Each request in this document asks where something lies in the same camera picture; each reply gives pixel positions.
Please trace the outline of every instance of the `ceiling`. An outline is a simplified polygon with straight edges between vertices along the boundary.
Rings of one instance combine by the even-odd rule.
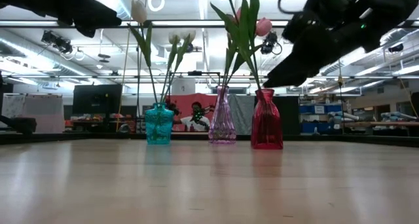
[[[98,0],[108,7],[116,10],[118,16],[123,20],[130,19],[131,0]],[[160,0],[141,0],[147,4],[148,20],[167,20],[177,21],[182,26],[186,22],[192,22],[194,20],[218,20],[216,13],[214,13],[210,7],[210,3],[213,3],[221,10],[229,12],[230,5],[228,1],[223,0],[164,0],[162,8],[158,11],[152,11],[150,5],[154,8],[160,6]],[[283,0],[282,6],[287,10],[300,10],[306,0]],[[282,14],[277,9],[278,0],[261,0],[261,8],[259,11],[259,18],[268,18],[271,20],[289,20],[290,15]],[[240,6],[240,0],[234,0],[236,8]],[[410,20],[418,19],[419,10],[416,9],[414,14],[409,18]],[[6,7],[0,10],[0,22],[8,20],[19,23],[16,27],[7,28],[0,30],[0,41],[4,40],[10,45],[16,45],[24,48],[24,50],[30,51],[32,54],[26,54],[27,62],[26,67],[33,67],[35,69],[28,70],[27,73],[21,75],[50,75],[60,74],[63,75],[109,75],[113,71],[118,71],[123,74],[124,69],[126,75],[138,75],[138,64],[141,61],[137,60],[136,52],[136,41],[132,35],[129,34],[127,29],[114,28],[97,30],[94,38],[87,38],[81,35],[76,29],[73,28],[54,28],[54,27],[43,27],[39,25],[38,28],[25,28],[27,24],[36,26],[40,24],[40,21],[51,21],[54,18],[51,17],[40,17],[36,14],[22,10],[15,7]],[[44,31],[52,31],[54,34],[59,35],[65,39],[71,40],[71,44],[74,49],[83,51],[84,55],[78,53],[75,57],[74,53],[66,56],[60,56],[59,52],[52,47],[46,46],[41,42],[41,37]],[[192,52],[187,54],[187,58],[181,66],[182,71],[214,71],[223,73],[225,64],[225,48],[227,46],[227,34],[223,28],[213,28],[211,26],[205,28],[154,28],[152,45],[154,47],[152,57],[152,73],[153,75],[165,75],[166,61],[168,54],[168,47],[170,47],[168,36],[172,32],[182,31],[195,31],[196,38],[192,42],[196,47],[204,47],[204,52]],[[275,28],[274,31],[280,36],[282,33],[281,28]],[[315,79],[309,79],[301,87],[291,89],[299,92],[330,92],[337,89],[336,78],[339,74],[339,66],[343,76],[375,76],[385,77],[392,76],[393,74],[400,71],[402,68],[400,60],[403,60],[405,64],[403,67],[416,66],[416,50],[419,45],[419,33],[416,33],[413,29],[397,29],[393,30],[390,34],[383,37],[382,44],[383,48],[375,50],[369,54],[364,54],[362,50],[356,50],[355,52],[343,57],[339,63],[326,66],[321,70],[321,74]],[[257,38],[257,43],[262,43],[263,38]],[[263,55],[260,52],[257,53],[257,65],[260,66],[261,75],[266,75],[273,67],[280,63],[292,49],[292,45],[285,43],[283,40],[279,41],[282,44],[282,52],[279,55],[267,54]],[[392,54],[385,51],[388,47],[403,43],[405,49],[403,52]],[[277,47],[274,52],[279,52],[280,48]],[[109,63],[101,63],[98,54],[107,54],[111,58]],[[7,60],[19,59],[19,57],[7,57]],[[47,72],[47,71],[36,71],[38,69],[44,69],[46,64],[45,61],[52,62],[52,67],[61,65],[64,67],[61,71]],[[401,72],[404,75],[413,75],[415,71]],[[142,76],[149,75],[148,69],[145,62],[141,62]],[[249,75],[249,71],[246,65],[243,65],[241,69],[236,73],[237,75]],[[101,83],[120,83],[122,79],[105,79],[101,80]],[[135,83],[136,79],[125,79],[125,83]],[[142,83],[149,83],[150,79],[141,79]],[[345,86],[350,89],[359,88],[361,86],[375,83],[374,79],[357,79],[356,81],[346,79]],[[232,79],[232,84],[246,85],[251,83],[248,78]],[[379,82],[372,84],[371,86],[377,86],[382,84]]]

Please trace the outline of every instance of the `purple glass vase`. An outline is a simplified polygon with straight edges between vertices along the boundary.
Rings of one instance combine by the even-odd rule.
[[[217,103],[208,133],[209,142],[212,144],[236,143],[236,129],[228,105],[227,92],[228,86],[217,86]]]

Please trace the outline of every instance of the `curtain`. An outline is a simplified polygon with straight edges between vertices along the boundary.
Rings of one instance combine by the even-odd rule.
[[[228,95],[233,124],[238,135],[251,134],[251,120],[255,108],[255,96]]]
[[[1,114],[8,118],[22,116],[24,108],[25,96],[3,96],[3,106]],[[7,127],[6,124],[0,122],[0,127]]]
[[[26,96],[22,116],[34,118],[37,121],[35,133],[57,134],[65,130],[64,105],[61,96]]]

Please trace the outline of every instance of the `turquoise glass vase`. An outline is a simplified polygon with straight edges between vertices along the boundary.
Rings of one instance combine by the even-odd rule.
[[[154,103],[154,109],[145,112],[145,131],[149,145],[170,144],[173,127],[173,111],[165,103]]]

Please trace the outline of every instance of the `glass vase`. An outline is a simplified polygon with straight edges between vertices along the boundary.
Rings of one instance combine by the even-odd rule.
[[[217,103],[208,132],[208,139],[212,144],[236,143],[236,129],[228,105],[227,92],[228,86],[217,86]]]
[[[257,104],[252,118],[251,146],[254,149],[283,149],[280,112],[272,97],[274,90],[256,91]]]
[[[154,103],[154,109],[145,112],[145,131],[149,145],[167,145],[173,127],[173,111],[165,103]]]

